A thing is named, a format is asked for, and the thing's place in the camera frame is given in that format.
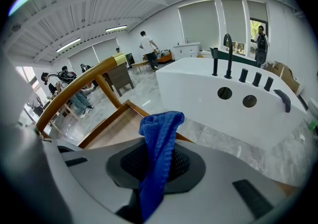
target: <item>blue towel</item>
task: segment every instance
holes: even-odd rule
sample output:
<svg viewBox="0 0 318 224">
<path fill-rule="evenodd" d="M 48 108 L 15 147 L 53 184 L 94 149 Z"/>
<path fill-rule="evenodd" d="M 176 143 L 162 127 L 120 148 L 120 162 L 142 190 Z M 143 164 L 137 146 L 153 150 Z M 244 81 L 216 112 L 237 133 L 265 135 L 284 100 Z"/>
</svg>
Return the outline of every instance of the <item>blue towel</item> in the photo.
<svg viewBox="0 0 318 224">
<path fill-rule="evenodd" d="M 175 111 L 150 115 L 140 122 L 139 134 L 145 136 L 148 158 L 145 179 L 139 183 L 140 207 L 144 222 L 163 199 L 176 130 L 183 122 L 183 113 Z"/>
</svg>

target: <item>wooden handrail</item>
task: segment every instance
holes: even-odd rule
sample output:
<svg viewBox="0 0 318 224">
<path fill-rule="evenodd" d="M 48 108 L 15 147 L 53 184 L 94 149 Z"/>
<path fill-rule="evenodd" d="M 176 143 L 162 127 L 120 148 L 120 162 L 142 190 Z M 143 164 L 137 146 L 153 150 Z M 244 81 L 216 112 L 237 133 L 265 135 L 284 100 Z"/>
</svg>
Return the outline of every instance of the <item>wooden handrail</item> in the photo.
<svg viewBox="0 0 318 224">
<path fill-rule="evenodd" d="M 120 65 L 126 61 L 125 55 L 123 53 L 114 55 L 93 68 L 89 69 L 78 78 L 76 78 L 72 83 L 70 83 L 62 92 L 60 92 L 53 101 L 48 105 L 44 110 L 42 115 L 39 118 L 39 121 L 36 123 L 36 127 L 40 132 L 44 131 L 44 128 L 54 115 L 62 108 L 62 106 L 79 90 L 81 90 L 85 85 L 93 80 L 96 80 L 100 88 L 107 95 L 109 100 L 118 108 L 121 103 L 111 91 L 109 85 L 105 80 L 102 80 L 102 74 L 108 70 Z"/>
</svg>

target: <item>white cabinet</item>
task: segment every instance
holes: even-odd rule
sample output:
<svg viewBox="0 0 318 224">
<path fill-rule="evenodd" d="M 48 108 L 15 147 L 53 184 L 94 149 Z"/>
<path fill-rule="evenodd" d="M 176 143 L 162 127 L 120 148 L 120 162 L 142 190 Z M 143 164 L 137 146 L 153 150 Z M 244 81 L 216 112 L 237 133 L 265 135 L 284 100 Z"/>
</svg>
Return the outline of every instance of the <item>white cabinet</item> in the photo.
<svg viewBox="0 0 318 224">
<path fill-rule="evenodd" d="M 200 42 L 196 42 L 173 47 L 174 59 L 177 61 L 185 57 L 197 57 L 199 54 L 199 45 Z"/>
</svg>

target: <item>bathtub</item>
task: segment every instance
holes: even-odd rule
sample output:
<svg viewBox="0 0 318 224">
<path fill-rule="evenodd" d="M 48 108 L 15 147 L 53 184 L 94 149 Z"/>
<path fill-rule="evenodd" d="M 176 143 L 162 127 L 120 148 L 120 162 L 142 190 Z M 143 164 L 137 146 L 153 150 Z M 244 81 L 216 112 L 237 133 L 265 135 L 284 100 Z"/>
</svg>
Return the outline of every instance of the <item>bathtub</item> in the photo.
<svg viewBox="0 0 318 224">
<path fill-rule="evenodd" d="M 228 61 L 219 60 L 218 75 L 213 76 L 213 59 L 183 58 L 156 71 L 164 107 L 253 146 L 271 149 L 301 123 L 306 116 L 304 107 L 277 75 L 233 62 L 232 78 L 227 79 L 227 67 Z M 242 69 L 248 70 L 244 83 L 239 81 Z M 256 72 L 262 74 L 258 87 L 252 84 Z M 266 91 L 269 76 L 274 80 L 270 91 Z M 218 96 L 222 87 L 231 90 L 230 98 Z M 289 113 L 274 89 L 290 98 Z M 248 95 L 256 97 L 252 107 L 243 104 Z"/>
</svg>

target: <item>window blind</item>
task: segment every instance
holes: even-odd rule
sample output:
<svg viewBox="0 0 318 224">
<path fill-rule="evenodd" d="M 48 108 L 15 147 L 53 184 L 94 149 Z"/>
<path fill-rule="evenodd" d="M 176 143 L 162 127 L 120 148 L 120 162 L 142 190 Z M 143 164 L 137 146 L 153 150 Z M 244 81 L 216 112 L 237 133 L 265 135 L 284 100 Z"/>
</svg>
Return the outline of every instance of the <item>window blind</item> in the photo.
<svg viewBox="0 0 318 224">
<path fill-rule="evenodd" d="M 255 2 L 255 1 L 247 1 L 249 17 L 254 19 L 259 19 L 263 21 L 268 21 L 266 5 L 264 3 Z"/>
<path fill-rule="evenodd" d="M 116 48 L 118 48 L 116 39 L 106 40 L 94 45 L 96 55 L 100 62 L 114 55 Z"/>
<path fill-rule="evenodd" d="M 98 60 L 94 53 L 92 47 L 88 47 L 78 53 L 74 54 L 73 56 L 69 57 L 70 63 L 74 69 L 76 75 L 81 75 L 82 71 L 80 65 L 83 63 L 84 65 L 90 65 L 91 67 L 98 64 Z"/>
<path fill-rule="evenodd" d="M 245 15 L 242 0 L 221 0 L 227 33 L 233 41 L 246 43 Z"/>
<path fill-rule="evenodd" d="M 200 42 L 200 50 L 219 47 L 218 14 L 213 0 L 193 3 L 179 8 L 184 38 L 189 43 Z"/>
</svg>

